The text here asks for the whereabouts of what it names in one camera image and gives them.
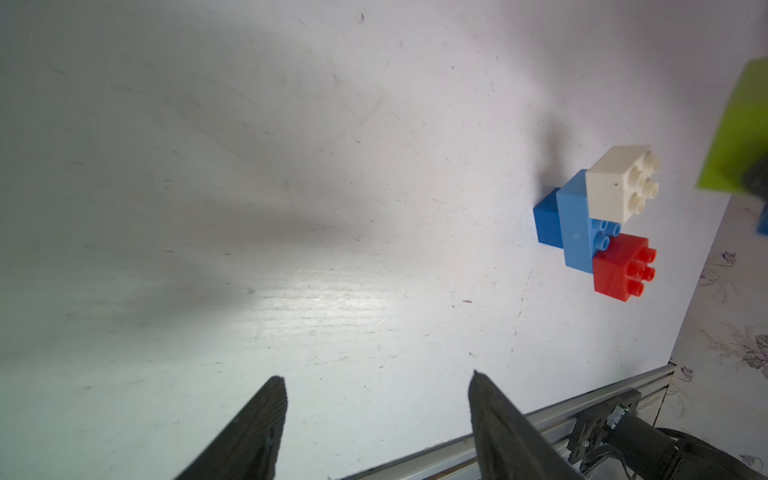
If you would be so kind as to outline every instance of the lego brick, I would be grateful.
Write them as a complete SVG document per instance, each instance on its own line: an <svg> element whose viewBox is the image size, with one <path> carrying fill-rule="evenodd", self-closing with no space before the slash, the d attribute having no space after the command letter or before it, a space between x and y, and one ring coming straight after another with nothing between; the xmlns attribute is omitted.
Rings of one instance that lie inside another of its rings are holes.
<svg viewBox="0 0 768 480"><path fill-rule="evenodd" d="M611 237L621 232L621 225L589 217L586 173L586 170L580 170L555 195L558 199L565 264L592 273L592 257L608 247Z"/></svg>
<svg viewBox="0 0 768 480"><path fill-rule="evenodd" d="M536 222L536 234L539 243L562 248L563 236L560 233L560 216L558 215L558 190L560 189L555 188L544 197L544 200L533 207L533 218Z"/></svg>
<svg viewBox="0 0 768 480"><path fill-rule="evenodd" d="M757 233L760 235L768 235L768 203L763 207L763 213L757 221Z"/></svg>
<svg viewBox="0 0 768 480"><path fill-rule="evenodd" d="M656 269L648 266L656 260L656 250L648 247L648 239L622 233L608 248L595 254L594 291L622 302L630 296L642 296L643 282L651 282Z"/></svg>
<svg viewBox="0 0 768 480"><path fill-rule="evenodd" d="M659 191L659 184L650 179L659 166L647 145L611 147L587 170L589 216L624 223L643 213L646 201Z"/></svg>
<svg viewBox="0 0 768 480"><path fill-rule="evenodd" d="M744 173L768 155L768 58L748 62L731 93L697 187L745 194Z"/></svg>
<svg viewBox="0 0 768 480"><path fill-rule="evenodd" d="M744 187L763 200L768 200L768 155L756 161L744 174Z"/></svg>

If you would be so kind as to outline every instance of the white lego brick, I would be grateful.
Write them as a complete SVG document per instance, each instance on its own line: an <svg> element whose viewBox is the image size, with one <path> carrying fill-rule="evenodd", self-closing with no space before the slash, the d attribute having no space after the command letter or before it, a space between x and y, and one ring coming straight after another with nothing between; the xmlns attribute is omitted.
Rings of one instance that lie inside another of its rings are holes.
<svg viewBox="0 0 768 480"><path fill-rule="evenodd" d="M659 184L650 179L659 166L648 145L611 147L587 170L589 216L624 223L642 214L646 201L659 191Z"/></svg>

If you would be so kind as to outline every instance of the blue lego brick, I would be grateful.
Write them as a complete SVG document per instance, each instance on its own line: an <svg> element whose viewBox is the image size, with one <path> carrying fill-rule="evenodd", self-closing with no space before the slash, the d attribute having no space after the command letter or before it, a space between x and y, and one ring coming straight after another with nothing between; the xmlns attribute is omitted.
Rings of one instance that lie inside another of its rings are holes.
<svg viewBox="0 0 768 480"><path fill-rule="evenodd" d="M538 205L533 207L533 218L536 222L536 234L539 243L546 243L553 247L563 247L563 236L560 234L560 216L558 215L558 199L555 188L544 197Z"/></svg>
<svg viewBox="0 0 768 480"><path fill-rule="evenodd" d="M611 237L621 232L621 225L589 217L586 173L586 170L580 170L556 196L565 264L592 273L592 257L598 250L608 248Z"/></svg>
<svg viewBox="0 0 768 480"><path fill-rule="evenodd" d="M757 233L760 235L768 235L768 203L763 207L763 213L757 221Z"/></svg>

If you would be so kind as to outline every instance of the red lego brick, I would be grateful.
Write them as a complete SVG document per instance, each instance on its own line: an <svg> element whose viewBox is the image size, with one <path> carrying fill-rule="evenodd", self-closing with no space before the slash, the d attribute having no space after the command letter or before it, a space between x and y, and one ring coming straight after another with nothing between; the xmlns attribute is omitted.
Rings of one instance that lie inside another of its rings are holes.
<svg viewBox="0 0 768 480"><path fill-rule="evenodd" d="M656 250L648 248L648 239L620 233L611 239L608 249L592 259L594 291L622 302L641 296L645 285L653 281L656 269L648 266L656 260Z"/></svg>

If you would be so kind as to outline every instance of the green object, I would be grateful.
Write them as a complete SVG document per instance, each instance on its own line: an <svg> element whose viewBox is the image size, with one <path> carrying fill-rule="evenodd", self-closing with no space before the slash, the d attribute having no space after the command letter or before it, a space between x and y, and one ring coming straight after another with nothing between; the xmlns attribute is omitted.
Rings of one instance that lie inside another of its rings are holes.
<svg viewBox="0 0 768 480"><path fill-rule="evenodd" d="M748 194L746 171L768 154L768 58L746 64L733 89L697 187Z"/></svg>

